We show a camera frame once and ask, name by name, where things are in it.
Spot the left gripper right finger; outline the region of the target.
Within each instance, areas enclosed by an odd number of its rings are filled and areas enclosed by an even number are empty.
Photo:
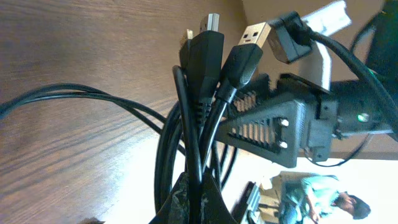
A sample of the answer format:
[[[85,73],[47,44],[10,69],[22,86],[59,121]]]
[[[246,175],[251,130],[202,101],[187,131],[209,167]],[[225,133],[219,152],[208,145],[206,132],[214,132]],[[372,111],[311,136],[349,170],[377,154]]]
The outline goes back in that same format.
[[[204,174],[202,182],[201,223],[237,224],[226,207],[214,178],[210,174]]]

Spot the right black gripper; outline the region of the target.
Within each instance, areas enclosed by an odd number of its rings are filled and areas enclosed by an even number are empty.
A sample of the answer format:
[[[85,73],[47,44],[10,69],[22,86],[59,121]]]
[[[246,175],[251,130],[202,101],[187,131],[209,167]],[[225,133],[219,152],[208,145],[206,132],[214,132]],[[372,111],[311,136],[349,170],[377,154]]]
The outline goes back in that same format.
[[[314,112],[303,145],[314,162],[326,161],[332,140],[359,134],[388,134],[397,140],[374,93],[358,80],[333,82],[331,92],[292,73],[276,89],[267,74],[238,90],[215,139],[287,168],[297,165],[305,112]]]

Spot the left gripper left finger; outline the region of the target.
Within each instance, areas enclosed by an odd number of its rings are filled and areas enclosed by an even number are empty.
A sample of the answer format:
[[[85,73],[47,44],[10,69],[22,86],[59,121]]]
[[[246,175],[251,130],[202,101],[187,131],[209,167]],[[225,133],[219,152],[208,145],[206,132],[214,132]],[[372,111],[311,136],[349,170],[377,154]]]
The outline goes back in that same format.
[[[149,224],[188,224],[190,202],[188,174],[180,174],[170,195]]]

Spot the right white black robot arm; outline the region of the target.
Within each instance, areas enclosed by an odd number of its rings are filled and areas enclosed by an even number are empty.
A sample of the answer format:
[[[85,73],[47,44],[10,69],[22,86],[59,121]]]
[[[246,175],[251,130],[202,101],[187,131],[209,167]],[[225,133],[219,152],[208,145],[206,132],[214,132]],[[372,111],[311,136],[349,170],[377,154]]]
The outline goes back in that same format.
[[[386,1],[349,47],[331,38],[351,22],[345,7],[292,11],[245,30],[243,43],[266,40],[277,60],[300,60],[300,71],[281,74],[275,89],[268,78],[240,89],[217,141],[295,167],[299,154],[324,166],[333,139],[364,135],[353,159],[371,136],[397,137],[397,2]]]

